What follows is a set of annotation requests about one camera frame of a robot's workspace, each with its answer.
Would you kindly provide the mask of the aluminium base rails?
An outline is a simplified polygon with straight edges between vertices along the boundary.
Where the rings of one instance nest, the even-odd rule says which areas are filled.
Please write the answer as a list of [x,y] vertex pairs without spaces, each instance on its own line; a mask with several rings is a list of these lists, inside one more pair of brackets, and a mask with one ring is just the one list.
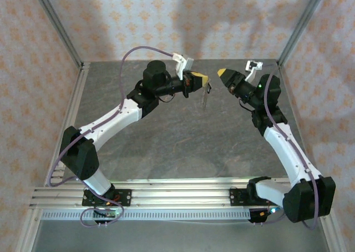
[[[229,189],[246,188],[248,178],[138,179],[114,183],[117,189],[131,189],[130,209],[229,209],[267,208],[268,206],[231,206]],[[81,209],[84,185],[67,182],[58,187],[37,187],[31,208]],[[276,197],[263,194],[276,203]]]

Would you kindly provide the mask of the small circuit board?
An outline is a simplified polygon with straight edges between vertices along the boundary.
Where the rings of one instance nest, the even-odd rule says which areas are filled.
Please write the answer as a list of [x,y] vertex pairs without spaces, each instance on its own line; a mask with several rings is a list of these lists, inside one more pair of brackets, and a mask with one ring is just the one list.
[[275,213],[275,212],[277,212],[279,210],[282,210],[282,208],[280,206],[276,206],[276,207],[273,207],[273,208],[268,207],[267,209],[260,211],[258,214],[260,216],[269,216],[269,215],[271,215],[271,214],[273,214],[273,213]]
[[94,214],[97,218],[115,218],[116,211],[110,209],[94,209]]

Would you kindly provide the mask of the grey metal panel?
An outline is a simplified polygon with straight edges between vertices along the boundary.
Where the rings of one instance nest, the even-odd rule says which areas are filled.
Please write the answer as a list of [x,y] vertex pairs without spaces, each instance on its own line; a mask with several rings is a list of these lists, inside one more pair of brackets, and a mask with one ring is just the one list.
[[42,221],[32,252],[329,252],[321,228],[287,220],[249,223],[121,221],[87,229],[77,221]]

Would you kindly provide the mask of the aluminium frame post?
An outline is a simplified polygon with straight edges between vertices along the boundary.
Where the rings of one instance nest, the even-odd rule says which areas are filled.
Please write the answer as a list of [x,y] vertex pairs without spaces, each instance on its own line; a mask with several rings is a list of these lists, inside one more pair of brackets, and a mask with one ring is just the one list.
[[291,52],[293,51],[295,45],[300,39],[303,31],[306,29],[309,21],[311,20],[315,10],[317,9],[321,0],[309,0],[306,8],[302,12],[300,19],[298,20],[290,38],[288,39],[278,61],[277,64],[279,67],[283,66],[287,59],[289,58]]
[[51,22],[52,26],[54,27],[55,31],[57,32],[60,40],[63,42],[66,50],[68,51],[71,59],[73,60],[74,64],[81,69],[83,66],[83,62],[77,52],[77,50],[74,48],[74,45],[72,41],[70,40],[70,37],[65,30],[59,16],[57,15],[57,12],[55,11],[52,3],[50,0],[38,0],[39,4],[42,6],[45,14],[47,15],[49,21]]

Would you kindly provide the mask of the aluminium side rail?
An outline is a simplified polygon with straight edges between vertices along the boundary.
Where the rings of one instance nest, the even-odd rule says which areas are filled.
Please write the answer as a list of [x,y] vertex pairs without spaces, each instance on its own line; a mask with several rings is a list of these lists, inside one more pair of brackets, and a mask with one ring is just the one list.
[[64,122],[63,122],[63,125],[62,125],[62,129],[61,129],[61,131],[59,133],[59,137],[57,139],[57,143],[56,143],[56,146],[55,146],[54,154],[53,154],[51,163],[49,165],[49,170],[48,170],[48,173],[47,173],[47,176],[46,176],[46,180],[44,182],[44,186],[45,187],[48,186],[47,183],[48,183],[48,181],[51,181],[52,178],[54,178],[55,183],[57,183],[57,182],[60,181],[60,179],[64,175],[64,167],[63,167],[64,165],[62,163],[59,163],[54,168],[54,163],[55,163],[55,160],[57,159],[57,157],[58,157],[58,155],[60,153],[60,145],[61,145],[61,142],[62,142],[62,136],[63,136],[64,130],[67,127],[69,127],[69,126],[71,126],[71,125],[73,125],[75,123],[75,120],[76,120],[76,117],[77,117],[77,113],[78,113],[78,109],[79,109],[79,105],[80,105],[80,101],[81,101],[83,90],[84,90],[84,86],[85,86],[86,79],[87,79],[87,76],[88,76],[88,73],[89,73],[90,65],[91,65],[90,62],[84,62],[82,67],[81,67],[81,69],[80,69],[80,71],[79,71],[79,74],[78,74],[74,89],[72,91],[72,95],[70,97],[70,101],[69,101],[69,104],[68,104],[68,107],[67,107],[67,111],[66,111],[66,114],[65,114],[65,117],[64,117]]

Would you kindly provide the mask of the aluminium frame leg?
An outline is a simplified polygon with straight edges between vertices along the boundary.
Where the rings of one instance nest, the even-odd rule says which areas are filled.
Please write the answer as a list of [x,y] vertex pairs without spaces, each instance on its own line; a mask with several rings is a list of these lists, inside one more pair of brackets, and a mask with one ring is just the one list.
[[348,252],[341,229],[332,208],[330,213],[319,219],[321,223],[329,252]]
[[39,229],[42,209],[28,209],[15,252],[31,252]]

